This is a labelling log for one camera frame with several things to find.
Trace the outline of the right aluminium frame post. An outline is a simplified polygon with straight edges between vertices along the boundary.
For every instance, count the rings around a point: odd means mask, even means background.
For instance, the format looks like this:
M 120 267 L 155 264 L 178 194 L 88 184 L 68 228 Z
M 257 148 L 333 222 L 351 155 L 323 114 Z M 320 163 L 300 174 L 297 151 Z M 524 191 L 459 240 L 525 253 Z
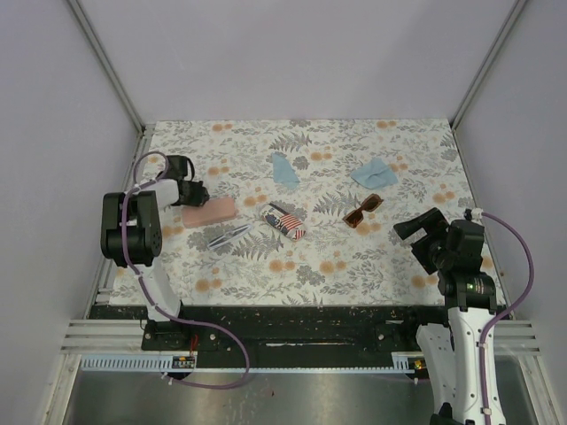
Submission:
M 526 7 L 531 3 L 529 0 L 516 0 L 504 19 L 501 27 L 494 37 L 487 53 L 485 54 L 478 70 L 476 71 L 469 87 L 459 103 L 453 118 L 449 121 L 450 128 L 455 132 L 461 125 L 467 111 L 472 106 L 477 93 L 481 90 L 486 78 L 491 72 L 494 64 L 505 48 L 506 43 L 512 35 L 518 21 L 524 14 Z

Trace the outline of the flag pattern glasses case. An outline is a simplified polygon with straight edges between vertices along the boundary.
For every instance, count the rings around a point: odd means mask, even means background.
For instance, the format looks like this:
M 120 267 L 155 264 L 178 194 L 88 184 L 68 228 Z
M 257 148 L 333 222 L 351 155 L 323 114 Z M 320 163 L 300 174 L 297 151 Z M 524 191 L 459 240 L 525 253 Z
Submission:
M 265 204 L 260 210 L 260 216 L 272 229 L 294 242 L 307 232 L 300 219 L 275 204 Z

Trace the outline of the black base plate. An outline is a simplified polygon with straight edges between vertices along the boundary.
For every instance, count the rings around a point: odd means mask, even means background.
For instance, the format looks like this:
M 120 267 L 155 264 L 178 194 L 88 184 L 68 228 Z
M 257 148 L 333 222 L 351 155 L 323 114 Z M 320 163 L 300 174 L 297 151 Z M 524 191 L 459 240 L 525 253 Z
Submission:
M 438 306 L 197 306 L 182 323 L 155 322 L 141 306 L 96 305 L 97 325 L 134 324 L 144 350 L 230 352 L 242 342 L 251 358 L 277 352 L 320 352 L 370 359 L 417 348 L 419 326 L 447 324 Z

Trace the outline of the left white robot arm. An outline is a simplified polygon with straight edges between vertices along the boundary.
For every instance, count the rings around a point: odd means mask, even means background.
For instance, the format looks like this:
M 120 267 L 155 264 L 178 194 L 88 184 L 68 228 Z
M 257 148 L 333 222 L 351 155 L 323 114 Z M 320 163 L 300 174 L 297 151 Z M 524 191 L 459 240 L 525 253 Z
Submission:
M 181 155 L 155 152 L 165 169 L 147 182 L 134 182 L 130 190 L 103 197 L 101 251 L 116 267 L 128 269 L 138 280 L 148 319 L 166 322 L 161 339 L 181 350 L 190 344 L 192 329 L 183 322 L 182 300 L 162 266 L 163 235 L 159 212 L 170 206 L 200 208 L 210 199 L 202 181 L 195 181 L 192 161 Z

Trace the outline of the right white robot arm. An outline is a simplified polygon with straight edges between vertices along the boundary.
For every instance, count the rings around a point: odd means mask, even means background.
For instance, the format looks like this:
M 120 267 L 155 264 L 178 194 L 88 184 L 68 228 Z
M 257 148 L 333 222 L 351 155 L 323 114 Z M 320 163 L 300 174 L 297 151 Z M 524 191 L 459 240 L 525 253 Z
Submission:
M 393 229 L 402 240 L 424 232 L 411 252 L 438 277 L 447 311 L 444 324 L 416 320 L 402 330 L 405 344 L 423 353 L 434 398 L 430 422 L 506 423 L 494 359 L 496 287 L 481 269 L 484 227 L 470 219 L 449 222 L 432 208 Z

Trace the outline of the pink glasses case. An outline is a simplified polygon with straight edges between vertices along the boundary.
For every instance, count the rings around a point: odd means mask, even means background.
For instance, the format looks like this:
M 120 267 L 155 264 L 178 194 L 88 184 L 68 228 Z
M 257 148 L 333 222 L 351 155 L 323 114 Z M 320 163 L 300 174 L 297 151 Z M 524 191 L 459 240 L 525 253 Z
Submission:
M 182 222 L 186 228 L 208 226 L 236 216 L 237 208 L 232 197 L 213 198 L 203 206 L 184 206 L 182 209 Z

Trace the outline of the aluminium frame post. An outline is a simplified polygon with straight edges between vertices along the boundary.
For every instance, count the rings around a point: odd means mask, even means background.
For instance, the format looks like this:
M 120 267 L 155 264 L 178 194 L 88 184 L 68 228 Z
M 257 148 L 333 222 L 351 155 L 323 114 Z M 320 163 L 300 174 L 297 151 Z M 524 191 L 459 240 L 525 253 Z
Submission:
M 106 79 L 110 83 L 116 97 L 118 97 L 124 112 L 128 115 L 133 128 L 138 135 L 142 135 L 145 131 L 144 120 L 136 110 L 136 107 L 126 91 L 120 76 L 116 72 L 105 46 L 97 34 L 97 30 L 82 4 L 82 1 L 65 0 L 64 3 L 72 13 L 74 20 L 87 41 L 87 44 L 91 48 L 97 62 L 102 67 Z
M 524 14 L 526 7 L 531 3 L 529 0 L 516 0 L 504 19 L 501 27 L 494 37 L 487 53 L 485 54 L 478 70 L 476 71 L 469 87 L 459 103 L 453 118 L 449 121 L 450 128 L 455 132 L 461 125 L 467 111 L 472 106 L 477 93 L 481 90 L 486 78 L 491 72 L 494 64 L 505 48 L 506 43 L 512 35 L 518 21 Z

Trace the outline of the brown sunglasses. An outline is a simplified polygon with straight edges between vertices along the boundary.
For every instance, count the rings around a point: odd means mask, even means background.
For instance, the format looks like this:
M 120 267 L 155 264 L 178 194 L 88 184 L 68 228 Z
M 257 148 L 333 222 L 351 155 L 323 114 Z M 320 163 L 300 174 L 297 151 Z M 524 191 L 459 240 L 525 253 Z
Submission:
M 343 222 L 349 228 L 357 228 L 364 219 L 364 213 L 374 212 L 383 202 L 384 200 L 378 194 L 371 194 L 356 209 L 348 213 L 343 218 Z

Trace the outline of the white frame sunglasses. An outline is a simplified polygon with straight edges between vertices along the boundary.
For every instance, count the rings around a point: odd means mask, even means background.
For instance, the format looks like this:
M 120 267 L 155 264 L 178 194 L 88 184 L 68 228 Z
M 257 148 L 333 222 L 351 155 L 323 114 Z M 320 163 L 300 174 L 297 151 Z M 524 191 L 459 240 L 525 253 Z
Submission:
M 216 250 L 225 246 L 229 243 L 233 243 L 238 238 L 246 235 L 252 230 L 252 224 L 242 225 L 236 228 L 233 228 L 224 234 L 215 237 L 214 239 L 210 240 L 207 244 L 208 250 Z

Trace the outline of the blue cleaning cloth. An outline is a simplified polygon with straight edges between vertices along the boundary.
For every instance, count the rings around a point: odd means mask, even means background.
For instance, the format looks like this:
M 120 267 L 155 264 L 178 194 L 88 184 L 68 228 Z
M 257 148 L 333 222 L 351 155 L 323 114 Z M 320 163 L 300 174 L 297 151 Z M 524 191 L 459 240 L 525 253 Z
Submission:
M 353 170 L 350 176 L 365 189 L 381 189 L 398 182 L 394 171 L 380 158 L 373 158 L 369 163 Z
M 299 178 L 289 161 L 275 152 L 272 154 L 271 159 L 274 182 L 283 185 L 286 189 L 296 189 L 299 185 Z

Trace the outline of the left aluminium frame post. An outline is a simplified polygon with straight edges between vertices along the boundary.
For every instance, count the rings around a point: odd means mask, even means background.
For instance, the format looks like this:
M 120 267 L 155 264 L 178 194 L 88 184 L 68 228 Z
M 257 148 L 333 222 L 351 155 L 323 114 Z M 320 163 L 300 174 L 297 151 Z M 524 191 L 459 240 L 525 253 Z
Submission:
M 126 91 L 120 76 L 116 72 L 105 46 L 97 34 L 97 30 L 82 4 L 82 1 L 65 0 L 64 3 L 72 13 L 74 20 L 87 41 L 87 44 L 91 48 L 97 62 L 102 67 L 106 79 L 110 83 L 116 97 L 118 97 L 124 112 L 128 115 L 133 128 L 138 135 L 142 135 L 145 131 L 144 120 L 136 110 L 136 107 Z

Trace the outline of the floral table mat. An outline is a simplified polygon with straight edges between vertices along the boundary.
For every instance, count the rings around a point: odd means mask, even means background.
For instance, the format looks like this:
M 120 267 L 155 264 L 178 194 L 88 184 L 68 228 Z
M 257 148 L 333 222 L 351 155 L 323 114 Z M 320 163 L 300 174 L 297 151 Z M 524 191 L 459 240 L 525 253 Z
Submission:
M 161 121 L 151 134 L 149 179 L 163 166 L 154 153 L 180 154 L 212 197 L 232 197 L 234 220 L 186 228 L 182 212 L 160 214 L 161 261 L 187 305 L 439 305 L 438 278 L 426 274 L 393 226 L 438 208 L 449 220 L 474 205 L 459 152 L 444 119 Z M 272 154 L 285 157 L 296 189 L 273 180 Z M 350 173 L 382 159 L 398 182 L 365 189 Z M 343 218 L 371 194 L 384 202 L 357 228 Z M 275 204 L 300 219 L 294 242 L 260 216 Z M 210 240 L 252 224 L 216 250 Z

